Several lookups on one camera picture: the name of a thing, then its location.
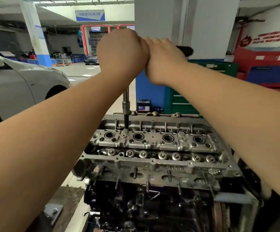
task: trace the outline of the car door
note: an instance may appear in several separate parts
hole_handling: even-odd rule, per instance
[[[33,106],[35,101],[26,81],[4,64],[0,67],[0,116],[3,120]]]

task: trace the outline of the engine block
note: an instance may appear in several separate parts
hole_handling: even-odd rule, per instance
[[[242,175],[231,148],[203,118],[106,115],[73,168],[78,180],[219,190]]]

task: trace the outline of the person's left arm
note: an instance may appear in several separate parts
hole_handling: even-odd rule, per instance
[[[0,231],[24,231],[42,211],[149,57],[130,29],[103,37],[97,54],[101,73],[0,123]]]

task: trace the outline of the black battery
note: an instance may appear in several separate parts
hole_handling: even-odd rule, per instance
[[[150,99],[138,99],[137,112],[138,113],[152,112],[151,100]]]

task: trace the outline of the car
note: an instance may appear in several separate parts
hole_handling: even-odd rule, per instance
[[[47,66],[0,56],[0,117],[5,120],[70,87],[67,75]]]
[[[99,65],[96,51],[91,51],[88,55],[85,55],[84,63],[85,63],[85,65],[90,65],[90,64]]]

